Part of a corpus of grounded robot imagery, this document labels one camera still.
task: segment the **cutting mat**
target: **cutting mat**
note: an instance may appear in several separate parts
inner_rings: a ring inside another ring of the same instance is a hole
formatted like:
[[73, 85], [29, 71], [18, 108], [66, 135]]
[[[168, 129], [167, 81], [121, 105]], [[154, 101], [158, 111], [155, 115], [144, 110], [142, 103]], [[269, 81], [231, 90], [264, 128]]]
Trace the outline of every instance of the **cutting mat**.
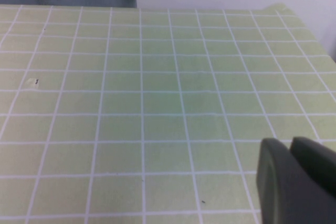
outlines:
[[260, 140], [336, 149], [336, 65], [283, 5], [0, 7], [0, 223], [261, 223]]

